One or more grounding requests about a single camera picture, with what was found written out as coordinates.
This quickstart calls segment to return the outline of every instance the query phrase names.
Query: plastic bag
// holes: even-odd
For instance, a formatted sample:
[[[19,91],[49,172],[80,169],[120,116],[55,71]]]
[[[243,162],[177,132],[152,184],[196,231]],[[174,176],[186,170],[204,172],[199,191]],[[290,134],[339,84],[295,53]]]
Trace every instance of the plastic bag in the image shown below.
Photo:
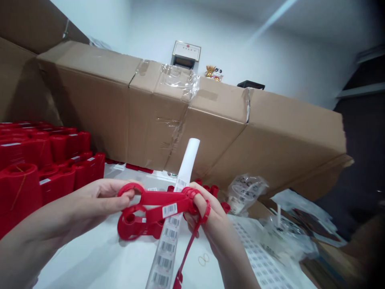
[[[337,227],[331,221],[332,216],[313,202],[305,199],[292,190],[286,189],[277,193],[271,199],[276,202],[277,205],[281,205],[281,208],[284,211],[290,212],[293,209],[300,209],[301,211],[316,216],[322,222],[322,225],[327,227],[330,231],[337,231]]]
[[[286,255],[296,262],[306,257],[310,259],[318,257],[317,245],[293,222],[281,218],[278,224],[278,217],[270,216],[265,220],[264,228],[261,244],[278,260]]]
[[[252,177],[249,174],[237,176],[228,189],[228,204],[235,215],[245,216],[260,195],[266,193],[269,187],[262,177]]]

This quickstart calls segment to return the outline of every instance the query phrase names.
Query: ceiling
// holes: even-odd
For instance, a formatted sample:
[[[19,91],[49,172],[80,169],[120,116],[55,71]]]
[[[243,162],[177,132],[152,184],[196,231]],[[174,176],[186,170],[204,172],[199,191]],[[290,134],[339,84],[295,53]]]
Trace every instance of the ceiling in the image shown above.
[[[382,43],[375,9],[367,0],[194,0],[238,17],[265,22],[282,5],[294,3],[274,26],[356,52]]]

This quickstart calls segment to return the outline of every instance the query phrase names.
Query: table surface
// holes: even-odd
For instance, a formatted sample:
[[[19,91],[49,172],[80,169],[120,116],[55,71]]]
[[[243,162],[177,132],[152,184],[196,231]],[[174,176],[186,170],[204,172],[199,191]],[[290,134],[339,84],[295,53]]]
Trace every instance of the table surface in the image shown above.
[[[155,171],[150,175],[125,169],[124,165],[107,164],[105,178],[134,179],[142,182],[146,188],[157,188],[158,191],[166,191],[176,180],[166,172]],[[117,233],[119,217],[120,213],[109,216],[98,227],[62,247],[41,271],[34,288],[145,288],[159,241],[152,236],[141,236],[131,242],[120,240]],[[248,225],[258,223],[257,220],[238,219],[234,216],[231,219],[233,221],[244,219],[243,226],[245,228],[249,226],[249,230],[255,231],[258,227],[254,225],[252,228],[253,226]],[[185,289],[224,288],[218,262],[202,228],[199,230],[200,237],[194,240],[183,268],[182,286]],[[182,219],[172,282],[190,237],[187,223]],[[203,263],[203,266],[202,261],[199,262],[199,257],[207,259],[205,254],[209,257],[209,261]],[[310,282],[305,274],[302,277],[307,284]]]

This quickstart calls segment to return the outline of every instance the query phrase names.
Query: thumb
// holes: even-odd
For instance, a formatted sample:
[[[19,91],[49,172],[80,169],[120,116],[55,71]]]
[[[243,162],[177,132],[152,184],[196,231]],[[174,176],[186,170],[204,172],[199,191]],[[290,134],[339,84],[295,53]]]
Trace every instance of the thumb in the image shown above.
[[[203,198],[201,194],[198,193],[195,195],[193,202],[197,206],[199,214],[201,215],[201,217],[203,217],[207,209],[206,200]]]
[[[128,196],[110,198],[84,198],[82,209],[75,212],[77,219],[107,216],[122,211],[130,204]]]

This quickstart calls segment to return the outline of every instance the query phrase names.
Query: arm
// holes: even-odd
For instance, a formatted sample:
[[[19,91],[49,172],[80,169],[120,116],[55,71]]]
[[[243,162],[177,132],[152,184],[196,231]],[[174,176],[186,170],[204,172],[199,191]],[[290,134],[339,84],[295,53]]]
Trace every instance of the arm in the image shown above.
[[[0,280],[4,288],[32,288],[63,245],[130,204],[133,190],[115,197],[129,181],[101,179],[45,205],[0,240]]]
[[[194,198],[194,203],[202,216],[207,206],[205,200],[210,202],[211,212],[206,224],[203,225],[203,230],[218,260],[225,288],[260,288],[246,251],[221,204],[197,183],[191,183],[190,187],[198,189],[202,193]],[[196,219],[188,213],[185,213],[185,217],[188,227],[192,231]]]

